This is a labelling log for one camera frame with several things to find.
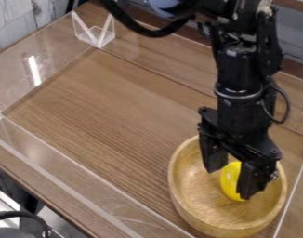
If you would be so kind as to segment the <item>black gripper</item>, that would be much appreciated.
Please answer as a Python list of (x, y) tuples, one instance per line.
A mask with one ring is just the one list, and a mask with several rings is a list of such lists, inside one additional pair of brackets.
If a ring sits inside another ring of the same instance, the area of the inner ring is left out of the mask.
[(281, 152), (266, 128), (241, 135), (229, 134), (217, 125), (218, 112), (214, 109), (201, 107), (198, 114), (197, 131), (205, 171), (213, 173), (220, 170), (228, 162), (226, 154), (233, 155), (241, 161), (236, 192), (241, 200), (248, 200), (278, 178), (276, 164)]

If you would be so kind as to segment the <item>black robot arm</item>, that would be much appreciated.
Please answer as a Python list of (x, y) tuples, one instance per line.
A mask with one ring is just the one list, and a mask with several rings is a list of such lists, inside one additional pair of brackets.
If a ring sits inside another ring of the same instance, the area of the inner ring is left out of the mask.
[(133, 32), (158, 38), (174, 33), (189, 20), (209, 37), (217, 67), (217, 107), (198, 109), (198, 142), (205, 170), (240, 160), (236, 194), (246, 200), (274, 179), (281, 153), (268, 137), (274, 119), (276, 97), (285, 92), (273, 75), (282, 53), (276, 37), (276, 5), (272, 0), (148, 0), (149, 8), (170, 20), (164, 28), (140, 25), (116, 0), (100, 0), (117, 21)]

